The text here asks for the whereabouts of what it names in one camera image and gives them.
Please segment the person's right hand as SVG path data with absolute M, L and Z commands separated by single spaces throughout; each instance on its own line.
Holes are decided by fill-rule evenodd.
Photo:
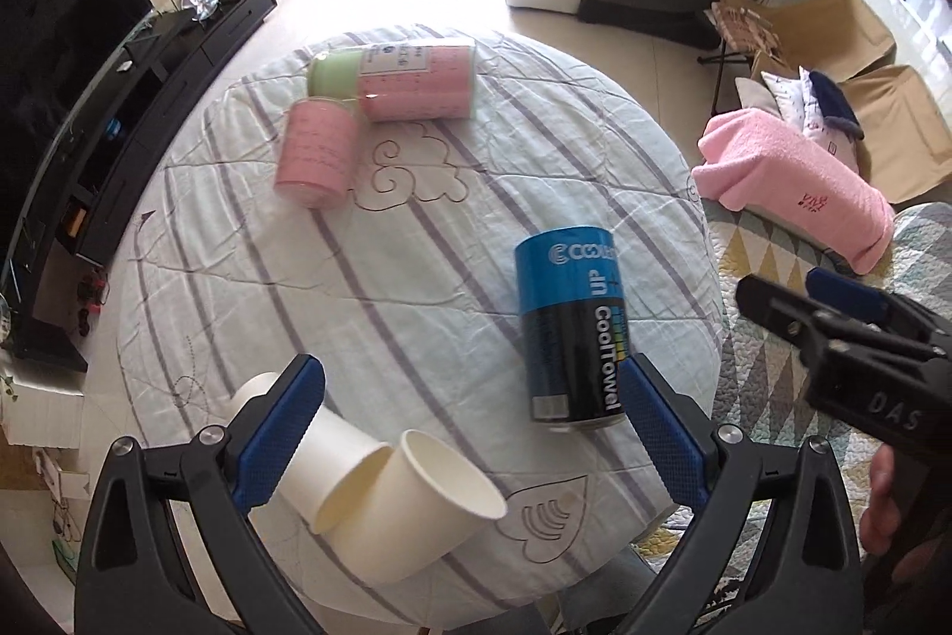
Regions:
M 889 445 L 881 445 L 871 458 L 870 498 L 860 519 L 860 545 L 871 556 L 888 553 L 902 522 L 902 514 L 892 493 L 894 469 L 894 450 Z M 912 549 L 895 566 L 892 582 L 913 582 L 929 566 L 941 543 L 941 537 L 934 537 Z

